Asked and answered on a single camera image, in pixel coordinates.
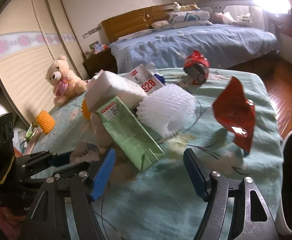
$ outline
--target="picture frame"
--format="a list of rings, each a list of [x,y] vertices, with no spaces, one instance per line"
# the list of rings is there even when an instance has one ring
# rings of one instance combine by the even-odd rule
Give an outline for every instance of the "picture frame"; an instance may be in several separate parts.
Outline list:
[[[99,41],[96,41],[96,42],[90,44],[89,47],[90,47],[93,54],[97,54],[97,53],[104,50],[103,47],[101,46],[101,44],[99,43]]]

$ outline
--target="cable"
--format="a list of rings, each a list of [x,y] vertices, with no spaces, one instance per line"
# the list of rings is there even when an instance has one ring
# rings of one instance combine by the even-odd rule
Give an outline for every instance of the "cable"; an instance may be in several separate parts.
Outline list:
[[[104,197],[103,197],[103,199],[102,199],[102,207],[101,207],[101,211],[102,211],[102,209],[103,209],[103,201],[104,201]],[[102,219],[102,226],[103,226],[103,228],[104,228],[104,231],[105,231],[105,233],[106,233],[106,236],[107,236],[107,238],[109,239],[109,237],[108,237],[108,235],[107,235],[107,232],[106,232],[106,229],[105,229],[105,226],[104,226],[104,221],[108,224],[108,225],[110,225],[117,233],[120,233],[110,222],[108,222],[105,218],[103,218],[102,217],[102,215],[100,215],[100,214],[98,214],[96,211],[94,211],[94,213],[97,215],[97,216],[99,216],[101,219]]]
[[[103,204],[104,204],[104,196],[103,196],[103,198],[102,198],[102,207],[101,207],[102,226],[103,226],[103,228],[104,228],[104,231],[105,231],[105,234],[106,234],[106,236],[107,236],[107,239],[110,240],[109,237],[108,237],[108,234],[107,234],[107,232],[106,232],[106,228],[105,228],[105,226],[104,226],[104,219],[103,219]]]

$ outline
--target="blue bedsheet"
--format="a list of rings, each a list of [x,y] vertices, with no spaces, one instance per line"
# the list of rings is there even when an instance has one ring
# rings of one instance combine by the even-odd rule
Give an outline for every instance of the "blue bedsheet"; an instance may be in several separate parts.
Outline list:
[[[159,30],[149,35],[110,44],[118,73],[129,72],[139,64],[153,62],[156,68],[183,67],[194,49],[210,62],[211,68],[233,65],[279,50],[277,38],[255,28],[214,24]]]

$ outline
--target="floral bedspread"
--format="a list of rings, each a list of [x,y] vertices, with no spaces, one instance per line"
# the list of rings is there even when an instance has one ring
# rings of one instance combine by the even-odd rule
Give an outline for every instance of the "floral bedspread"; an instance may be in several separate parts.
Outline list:
[[[180,84],[185,75],[178,68],[161,69],[160,72],[168,83]],[[232,142],[234,135],[215,120],[211,107],[231,76],[240,80],[246,97],[255,104],[252,149],[246,157]],[[206,203],[197,197],[183,165],[182,153],[187,147],[191,147],[211,169],[228,178],[252,177],[275,219],[281,195],[283,156],[275,112],[261,79],[255,74],[211,69],[204,85],[192,85],[187,89],[196,96],[197,108],[196,115],[188,120],[183,131],[163,139],[146,127],[167,157],[139,174],[125,161],[115,167],[103,201],[104,226],[110,239],[121,239],[120,236],[125,240],[193,239]],[[63,153],[73,150],[79,140],[94,143],[92,126],[81,113],[83,97],[74,98],[52,113],[56,126],[39,139],[33,152]],[[48,169],[38,177],[48,176],[52,170]],[[220,239],[227,239],[232,205],[230,200]],[[101,215],[101,201],[93,206],[97,216]],[[71,212],[71,206],[68,206],[68,212]],[[69,219],[69,225],[74,228],[72,219]],[[75,230],[71,230],[71,235],[72,239],[78,239]]]

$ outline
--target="bed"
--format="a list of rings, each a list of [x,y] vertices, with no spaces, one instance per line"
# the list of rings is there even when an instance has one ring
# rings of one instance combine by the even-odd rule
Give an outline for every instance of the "bed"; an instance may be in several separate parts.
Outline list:
[[[226,6],[256,6],[252,0],[227,0],[200,5],[222,12]],[[212,68],[226,69],[272,51],[279,51],[276,36],[268,31],[233,25],[163,28],[143,37],[118,41],[118,38],[148,29],[153,22],[168,19],[172,5],[158,5],[131,11],[102,22],[117,61],[118,73],[129,72],[139,64],[153,62],[155,67],[183,67],[183,59],[199,50]],[[268,30],[266,12],[263,12]]]
[[[178,82],[184,75],[181,68],[161,69],[161,72],[168,83]],[[129,163],[123,163],[121,169],[115,166],[103,202],[103,218],[107,221],[104,224],[110,239],[120,240],[119,234],[125,240],[193,239],[206,203],[197,197],[183,166],[181,154],[186,147],[191,147],[209,167],[229,178],[251,176],[276,219],[281,200],[283,156],[275,112],[265,86],[257,75],[245,72],[211,69],[209,75],[202,87],[189,88],[198,100],[200,118],[190,120],[183,133],[163,140],[146,127],[166,153],[166,158],[137,175],[130,171],[132,166]],[[252,150],[247,157],[243,157],[240,149],[232,143],[233,134],[222,128],[211,110],[211,104],[231,76],[241,81],[246,97],[255,103],[256,125]],[[79,140],[94,143],[92,126],[80,110],[83,97],[74,98],[51,113],[56,125],[48,135],[40,137],[33,152],[50,150],[59,154],[73,150]],[[36,177],[48,177],[53,171],[49,168]],[[99,215],[101,204],[101,200],[94,203]],[[72,239],[78,239],[71,204],[66,206]],[[227,239],[232,207],[230,202],[220,239]]]

